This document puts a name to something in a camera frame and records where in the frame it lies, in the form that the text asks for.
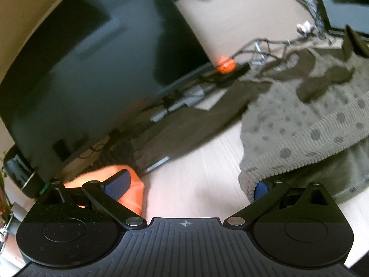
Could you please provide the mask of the orange pumpkin figurine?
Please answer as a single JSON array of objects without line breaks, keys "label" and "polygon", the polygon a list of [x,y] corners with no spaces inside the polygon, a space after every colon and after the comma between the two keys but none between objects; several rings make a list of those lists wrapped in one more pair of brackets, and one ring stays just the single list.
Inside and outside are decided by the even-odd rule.
[{"label": "orange pumpkin figurine", "polygon": [[233,58],[222,56],[217,63],[216,69],[221,74],[234,72],[236,69],[236,62]]}]

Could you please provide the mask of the black computer tower case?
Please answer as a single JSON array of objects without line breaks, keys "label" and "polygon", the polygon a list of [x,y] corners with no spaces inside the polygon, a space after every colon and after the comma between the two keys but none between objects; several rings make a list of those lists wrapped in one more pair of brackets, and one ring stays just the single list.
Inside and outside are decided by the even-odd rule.
[{"label": "black computer tower case", "polygon": [[368,0],[316,0],[325,30],[343,36],[350,26],[362,39],[368,39]]}]

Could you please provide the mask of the crumpled white paper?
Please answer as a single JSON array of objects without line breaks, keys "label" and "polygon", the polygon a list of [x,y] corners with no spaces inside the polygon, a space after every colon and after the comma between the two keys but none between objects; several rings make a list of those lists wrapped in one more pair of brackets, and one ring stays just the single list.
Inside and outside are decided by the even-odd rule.
[{"label": "crumpled white paper", "polygon": [[305,21],[303,24],[296,25],[296,31],[300,35],[310,34],[314,31],[314,29],[315,29],[315,25],[311,24],[309,21]]}]

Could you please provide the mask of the black keyboard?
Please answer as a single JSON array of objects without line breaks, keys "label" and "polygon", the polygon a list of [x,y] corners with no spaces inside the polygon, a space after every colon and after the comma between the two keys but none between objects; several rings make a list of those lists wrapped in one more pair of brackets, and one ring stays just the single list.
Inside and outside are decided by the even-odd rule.
[{"label": "black keyboard", "polygon": [[90,173],[107,166],[126,165],[135,172],[147,174],[170,159],[162,154],[148,155],[136,151],[131,139],[127,136],[110,138],[99,152],[97,158],[87,165],[80,174]]}]

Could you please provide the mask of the black computer monitor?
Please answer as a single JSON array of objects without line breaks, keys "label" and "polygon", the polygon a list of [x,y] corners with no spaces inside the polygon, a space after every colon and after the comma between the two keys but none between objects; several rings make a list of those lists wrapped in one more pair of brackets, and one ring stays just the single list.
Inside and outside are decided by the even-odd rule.
[{"label": "black computer monitor", "polygon": [[64,0],[1,83],[1,118],[43,181],[211,67],[172,0]]}]

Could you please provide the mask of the olive polka dot sweater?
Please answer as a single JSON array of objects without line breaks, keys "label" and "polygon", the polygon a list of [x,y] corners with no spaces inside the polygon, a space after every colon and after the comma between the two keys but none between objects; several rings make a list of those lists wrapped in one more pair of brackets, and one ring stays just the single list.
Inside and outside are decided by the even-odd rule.
[{"label": "olive polka dot sweater", "polygon": [[132,142],[158,194],[254,200],[277,178],[338,202],[368,188],[368,48],[303,48],[241,77],[212,108],[177,111]]}]

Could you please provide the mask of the orange fabric bag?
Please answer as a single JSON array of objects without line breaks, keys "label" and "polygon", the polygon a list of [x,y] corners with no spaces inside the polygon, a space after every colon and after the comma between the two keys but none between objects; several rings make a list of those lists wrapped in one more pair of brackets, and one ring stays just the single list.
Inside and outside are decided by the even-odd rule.
[{"label": "orange fabric bag", "polygon": [[133,168],[112,165],[84,173],[64,184],[66,188],[81,188],[88,181],[100,181],[103,192],[132,212],[141,215],[144,201],[144,183]]}]

